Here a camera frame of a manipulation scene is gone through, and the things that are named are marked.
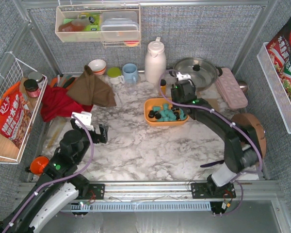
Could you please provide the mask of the brown cloth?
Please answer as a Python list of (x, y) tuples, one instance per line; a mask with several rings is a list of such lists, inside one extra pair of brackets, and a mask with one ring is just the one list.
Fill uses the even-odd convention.
[(115, 94), (112, 88), (98, 78), (88, 65), (83, 73), (66, 93), (75, 102), (82, 105), (96, 105), (99, 107), (115, 107)]

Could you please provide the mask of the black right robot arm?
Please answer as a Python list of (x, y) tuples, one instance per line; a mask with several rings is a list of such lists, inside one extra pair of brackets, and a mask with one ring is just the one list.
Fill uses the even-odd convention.
[(173, 106), (179, 107), (191, 119), (201, 122), (216, 133), (224, 142), (224, 162), (207, 178), (207, 189), (215, 195), (244, 169), (259, 164), (262, 167), (262, 150), (258, 134), (251, 125), (240, 125), (215, 111), (204, 99), (195, 94), (190, 79), (172, 85)]

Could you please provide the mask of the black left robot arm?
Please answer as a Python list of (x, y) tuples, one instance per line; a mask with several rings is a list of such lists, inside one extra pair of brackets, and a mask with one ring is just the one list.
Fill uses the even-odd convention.
[(108, 127), (99, 125), (96, 133), (74, 121), (71, 125), (32, 190), (0, 221), (0, 233), (38, 233), (69, 202), (89, 197), (90, 182), (76, 171), (77, 166), (94, 144), (107, 143)]

